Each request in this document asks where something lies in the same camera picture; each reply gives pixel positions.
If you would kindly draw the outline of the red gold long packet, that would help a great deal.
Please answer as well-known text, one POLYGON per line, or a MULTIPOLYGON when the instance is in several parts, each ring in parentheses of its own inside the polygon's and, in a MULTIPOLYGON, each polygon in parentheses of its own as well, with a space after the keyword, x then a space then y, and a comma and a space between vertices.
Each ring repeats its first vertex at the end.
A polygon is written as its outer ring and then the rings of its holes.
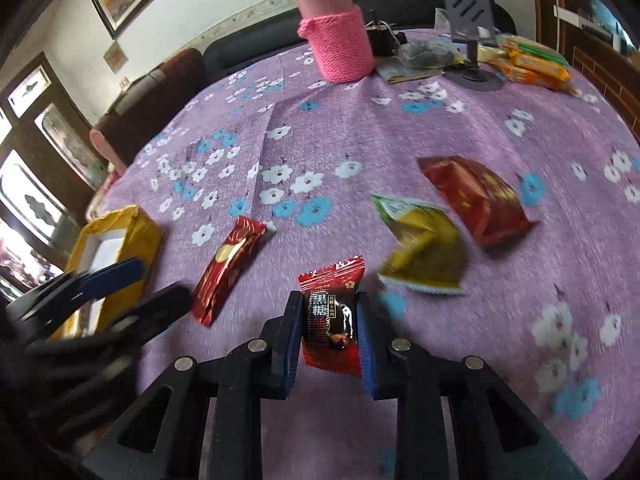
POLYGON ((221 314, 233 287, 277 228, 245 216, 235 219, 192 292, 191 312, 196 322, 210 327, 221 314))

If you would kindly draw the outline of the red black candy packet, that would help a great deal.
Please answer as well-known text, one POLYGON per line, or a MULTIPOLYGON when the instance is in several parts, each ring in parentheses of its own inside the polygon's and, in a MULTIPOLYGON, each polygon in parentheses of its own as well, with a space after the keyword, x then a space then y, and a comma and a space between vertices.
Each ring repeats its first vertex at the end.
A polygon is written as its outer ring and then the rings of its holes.
POLYGON ((298 276, 307 300, 303 356, 307 366, 360 377, 356 295, 366 265, 352 256, 298 276))

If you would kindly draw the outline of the green gold snack packet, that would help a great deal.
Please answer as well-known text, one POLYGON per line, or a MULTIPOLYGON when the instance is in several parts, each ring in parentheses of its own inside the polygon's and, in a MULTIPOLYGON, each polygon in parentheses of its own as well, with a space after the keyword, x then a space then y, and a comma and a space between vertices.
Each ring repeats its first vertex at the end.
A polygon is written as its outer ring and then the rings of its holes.
POLYGON ((424 294, 462 295, 468 256, 446 210, 425 200, 381 194, 373 194, 371 202, 397 240, 378 268, 380 281, 424 294))

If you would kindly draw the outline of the dark red foil packet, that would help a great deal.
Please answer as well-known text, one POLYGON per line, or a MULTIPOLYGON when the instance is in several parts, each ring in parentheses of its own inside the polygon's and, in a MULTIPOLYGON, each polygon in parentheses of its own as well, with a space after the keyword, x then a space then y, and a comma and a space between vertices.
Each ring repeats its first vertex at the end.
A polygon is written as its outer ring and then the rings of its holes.
POLYGON ((433 156, 419 158, 418 166, 480 246, 504 244, 533 229, 514 188, 480 162, 433 156))

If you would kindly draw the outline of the yellow rimmed white box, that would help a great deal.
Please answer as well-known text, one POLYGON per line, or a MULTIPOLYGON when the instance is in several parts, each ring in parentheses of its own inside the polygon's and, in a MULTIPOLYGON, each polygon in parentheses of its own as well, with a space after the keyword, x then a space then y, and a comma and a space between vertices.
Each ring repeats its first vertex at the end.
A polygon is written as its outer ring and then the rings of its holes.
MULTIPOLYGON (((138 205, 116 209, 87 224, 78 235, 66 269, 99 271, 129 258, 139 258, 150 270, 163 239, 160 227, 138 205)), ((142 297, 146 279, 110 296, 86 302, 50 337, 51 340, 91 336, 104 330, 142 297)))

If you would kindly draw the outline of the wooden glass door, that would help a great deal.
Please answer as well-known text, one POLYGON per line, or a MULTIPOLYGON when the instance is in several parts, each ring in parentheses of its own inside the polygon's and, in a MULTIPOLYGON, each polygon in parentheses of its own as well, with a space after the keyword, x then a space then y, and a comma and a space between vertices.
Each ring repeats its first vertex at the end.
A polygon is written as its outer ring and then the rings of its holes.
POLYGON ((1 219, 63 270, 107 176, 90 124, 43 53, 1 86, 1 219))

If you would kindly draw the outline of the purple floral tablecloth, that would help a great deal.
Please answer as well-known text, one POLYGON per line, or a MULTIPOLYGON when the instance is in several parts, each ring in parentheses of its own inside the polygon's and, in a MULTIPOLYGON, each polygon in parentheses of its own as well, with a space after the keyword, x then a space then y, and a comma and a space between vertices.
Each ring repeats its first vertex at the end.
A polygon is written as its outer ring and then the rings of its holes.
POLYGON ((572 81, 330 84, 303 46, 191 96, 106 200, 163 228, 151 287, 197 283, 239 217, 274 237, 211 326, 186 316, 145 347, 140 386, 178 356, 224 356, 300 274, 358 255, 401 336, 483 358, 588 478, 608 477, 639 434, 639 147, 572 81))

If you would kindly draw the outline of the orange green biscuit packs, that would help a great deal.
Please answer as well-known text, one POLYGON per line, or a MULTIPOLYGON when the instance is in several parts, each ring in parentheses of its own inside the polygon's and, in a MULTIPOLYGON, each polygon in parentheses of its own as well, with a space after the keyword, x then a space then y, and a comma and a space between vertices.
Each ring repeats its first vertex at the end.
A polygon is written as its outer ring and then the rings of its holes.
POLYGON ((522 36, 500 34, 495 47, 479 46, 478 60, 517 84, 573 93, 570 64, 555 50, 522 36))

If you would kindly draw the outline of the clear bag dark contents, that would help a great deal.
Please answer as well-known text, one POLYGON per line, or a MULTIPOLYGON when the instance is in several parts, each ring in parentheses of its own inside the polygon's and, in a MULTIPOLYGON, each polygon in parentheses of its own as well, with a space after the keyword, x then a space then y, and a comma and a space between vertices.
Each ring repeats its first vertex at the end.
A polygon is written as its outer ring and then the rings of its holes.
POLYGON ((375 13, 372 18, 367 24, 367 34, 375 70, 388 84, 430 78, 466 61, 462 47, 451 41, 448 14, 444 9, 435 9, 436 36, 427 40, 409 39, 404 32, 395 32, 375 13))

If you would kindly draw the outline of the pink knit covered thermos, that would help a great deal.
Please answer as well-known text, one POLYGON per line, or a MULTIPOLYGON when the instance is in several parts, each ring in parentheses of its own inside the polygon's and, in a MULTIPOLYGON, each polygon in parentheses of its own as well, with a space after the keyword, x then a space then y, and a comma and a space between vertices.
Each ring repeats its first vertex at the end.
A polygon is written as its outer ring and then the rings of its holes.
POLYGON ((332 84, 368 76, 375 59, 360 7, 352 0, 295 0, 297 33, 311 47, 320 73, 332 84))

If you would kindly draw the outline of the black phone stand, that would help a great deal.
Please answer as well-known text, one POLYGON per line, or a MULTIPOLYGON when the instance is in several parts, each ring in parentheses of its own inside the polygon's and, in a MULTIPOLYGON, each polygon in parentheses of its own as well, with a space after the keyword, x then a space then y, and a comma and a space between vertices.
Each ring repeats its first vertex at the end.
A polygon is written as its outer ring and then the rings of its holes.
POLYGON ((450 38, 455 44, 466 45, 466 60, 459 68, 447 68, 445 78, 459 87, 495 92, 503 81, 490 70, 480 67, 478 47, 492 46, 496 35, 489 0, 444 0, 450 26, 450 38))

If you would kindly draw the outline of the wooden tv cabinet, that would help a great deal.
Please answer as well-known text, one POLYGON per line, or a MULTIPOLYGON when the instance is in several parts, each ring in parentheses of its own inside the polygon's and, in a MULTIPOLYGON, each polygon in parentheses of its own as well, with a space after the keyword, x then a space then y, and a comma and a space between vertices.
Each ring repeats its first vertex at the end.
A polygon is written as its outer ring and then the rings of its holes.
POLYGON ((639 135, 639 45, 602 0, 534 0, 535 39, 558 51, 639 135))

